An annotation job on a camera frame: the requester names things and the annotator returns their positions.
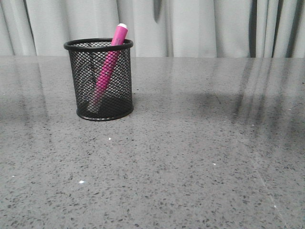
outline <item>countertop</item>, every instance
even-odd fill
[[[0,228],[302,229],[305,59],[133,58],[76,115],[68,57],[0,57]]]

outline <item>pen holder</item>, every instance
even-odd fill
[[[69,51],[77,115],[92,121],[108,121],[130,114],[132,78],[130,48],[133,42],[110,46],[111,38],[66,42]]]

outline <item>pink highlighter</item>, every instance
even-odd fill
[[[111,46],[122,45],[124,43],[126,34],[127,34],[127,26],[125,24],[120,23],[115,30]],[[101,105],[102,95],[106,92],[108,84],[111,79],[111,75],[114,71],[116,62],[119,59],[120,51],[110,51],[108,52],[106,59],[103,63],[102,70],[100,72],[100,76],[96,81],[94,94],[89,101],[89,105],[87,110],[92,113],[97,113],[99,111],[99,107]]]

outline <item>white marker end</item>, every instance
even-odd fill
[[[127,25],[125,25],[125,24],[123,24],[123,23],[118,24],[118,26],[122,26],[122,27],[124,27],[124,28],[127,29]]]

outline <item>curtain fold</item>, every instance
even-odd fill
[[[132,56],[304,58],[304,2],[1,0],[0,55],[68,55],[66,41],[125,23]]]

